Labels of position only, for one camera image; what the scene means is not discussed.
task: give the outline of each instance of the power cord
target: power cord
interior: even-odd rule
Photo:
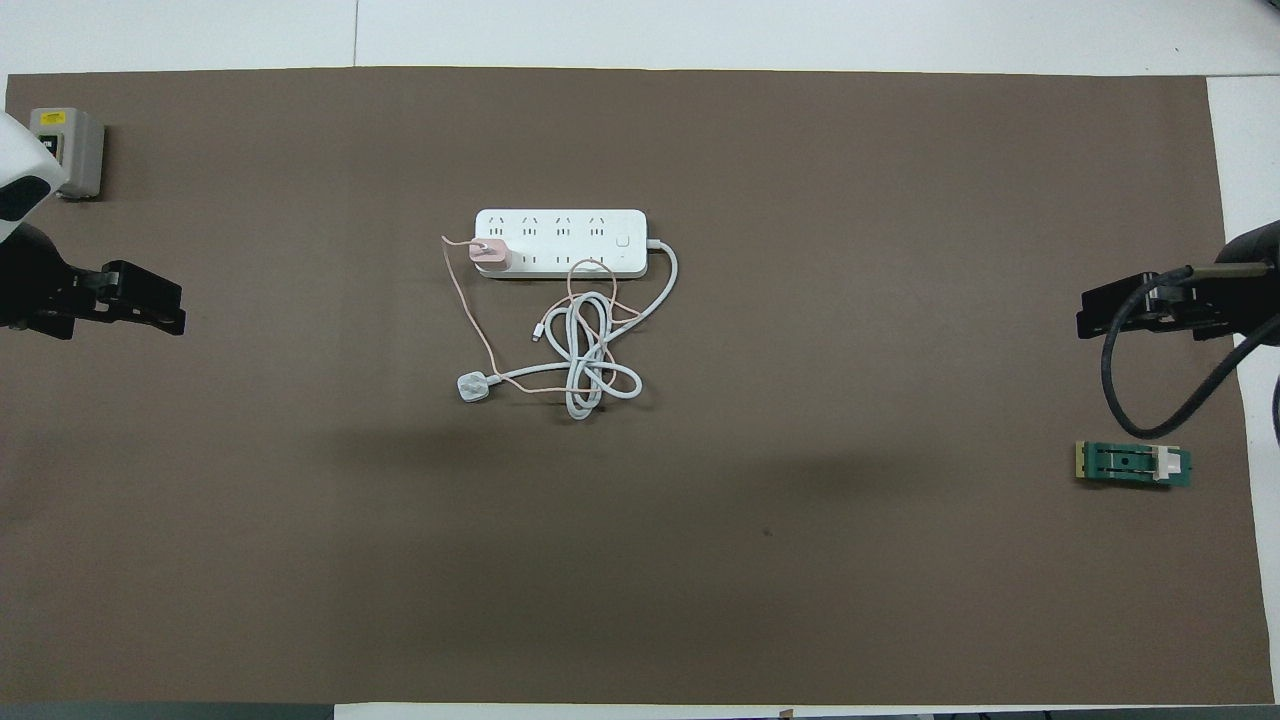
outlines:
[[[1116,338],[1120,336],[1120,331],[1124,328],[1124,324],[1129,320],[1129,315],[1133,314],[1134,309],[1138,307],[1138,304],[1142,302],[1142,299],[1146,297],[1148,292],[1161,286],[1187,284],[1190,282],[1193,272],[1194,270],[1189,265],[1178,268],[1156,275],[1134,290],[1129,297],[1125,299],[1124,304],[1120,305],[1120,309],[1116,310],[1115,316],[1111,319],[1111,327],[1107,329],[1107,337],[1102,342],[1102,395],[1106,397],[1107,407],[1111,409],[1111,414],[1115,415],[1120,427],[1124,428],[1126,433],[1137,438],[1153,439],[1164,437],[1178,429],[1197,410],[1199,410],[1201,405],[1204,405],[1204,401],[1213,395],[1213,391],[1222,384],[1222,380],[1231,374],[1231,370],[1234,370],[1242,360],[1257,350],[1257,347],[1262,345],[1262,341],[1271,336],[1271,333],[1280,329],[1280,315],[1276,315],[1266,323],[1258,325],[1256,331],[1247,336],[1240,345],[1235,346],[1235,348],[1231,350],[1231,352],[1229,352],[1216,368],[1213,368],[1208,377],[1204,378],[1204,382],[1202,382],[1199,387],[1192,392],[1187,401],[1183,402],[1167,420],[1151,428],[1138,427],[1138,424],[1134,423],[1120,406],[1120,398],[1116,397],[1115,383],[1111,379],[1111,355],[1115,351]],[[1280,383],[1277,383],[1276,391],[1272,395],[1271,418],[1272,425],[1276,430],[1276,439],[1280,442]]]
[[[544,363],[503,373],[498,370],[498,360],[494,356],[489,338],[480,329],[480,323],[467,305],[466,295],[462,292],[462,286],[453,272],[453,263],[448,252],[448,246],[451,245],[477,245],[481,250],[486,250],[488,246],[481,240],[454,242],[442,236],[440,241],[440,249],[444,252],[444,265],[449,270],[449,279],[453,281],[453,288],[458,293],[458,300],[462,301],[462,310],[466,313],[467,320],[471,322],[471,327],[475,328],[480,342],[484,343],[485,351],[489,354],[489,368],[492,370],[492,374],[474,372],[458,378],[458,393],[462,396],[462,400],[467,402],[483,400],[488,397],[492,386],[506,382],[529,395],[563,392],[564,409],[568,411],[570,418],[585,420],[599,406],[605,395],[620,400],[630,400],[639,396],[644,389],[644,382],[640,379],[640,375],[631,368],[614,360],[609,343],[652,315],[667,300],[667,296],[671,295],[672,288],[676,286],[676,277],[680,274],[680,263],[676,259],[676,251],[666,242],[649,240],[646,245],[649,250],[667,254],[667,258],[671,260],[671,275],[667,278],[667,284],[658,293],[658,297],[644,310],[634,310],[617,301],[618,279],[608,265],[591,259],[575,263],[570,268],[564,281],[567,295],[543,313],[541,319],[534,325],[532,333],[534,342],[540,341],[545,334],[547,343],[563,360],[561,363]],[[582,265],[598,265],[609,274],[613,288],[608,296],[594,290],[580,293],[573,292],[573,273]],[[584,313],[584,310],[590,310],[590,313]],[[614,318],[614,313],[618,310],[631,315],[630,319]],[[530,388],[516,380],[516,378],[525,375],[553,370],[564,372],[563,387]],[[614,387],[618,375],[625,375],[631,380],[628,389]]]

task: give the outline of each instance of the power strip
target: power strip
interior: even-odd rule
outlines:
[[[475,238],[507,245],[506,268],[476,270],[497,279],[564,279],[579,260],[593,259],[617,278],[644,277],[649,268],[649,224],[640,210],[511,210],[476,213]],[[608,277],[599,265],[582,264],[573,277]]]

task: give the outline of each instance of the white table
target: white table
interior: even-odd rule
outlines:
[[[0,108],[8,76],[14,73],[351,65],[1211,76],[1224,240],[1280,218],[1280,128],[1275,123],[1280,118],[1280,10],[1262,0],[0,3]],[[1239,369],[1272,683],[1280,688],[1280,447],[1268,407],[1277,373],[1280,350],[1270,347]],[[1170,406],[1184,391],[1171,392],[1179,397]],[[360,720],[445,715],[452,720],[639,720],[767,716],[780,710],[362,705],[339,706],[337,712]],[[796,715],[966,710],[973,708],[805,707],[796,708]]]

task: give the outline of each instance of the brown surface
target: brown surface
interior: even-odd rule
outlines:
[[[0,700],[1272,700],[1234,380],[1171,437],[1192,488],[1071,478],[1124,438],[1079,292],[1221,242],[1202,79],[10,78],[63,104],[106,195],[36,223],[189,333],[0,338]],[[640,400],[457,398],[434,238],[484,206],[649,213]],[[549,357],[559,286],[463,277]],[[1126,336],[1121,392],[1228,347]]]

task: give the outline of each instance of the gray electrical box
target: gray electrical box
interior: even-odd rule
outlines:
[[[106,136],[102,123],[76,108],[36,108],[27,127],[70,176],[67,184],[58,188],[58,196],[68,200],[97,197],[102,190],[102,141]]]

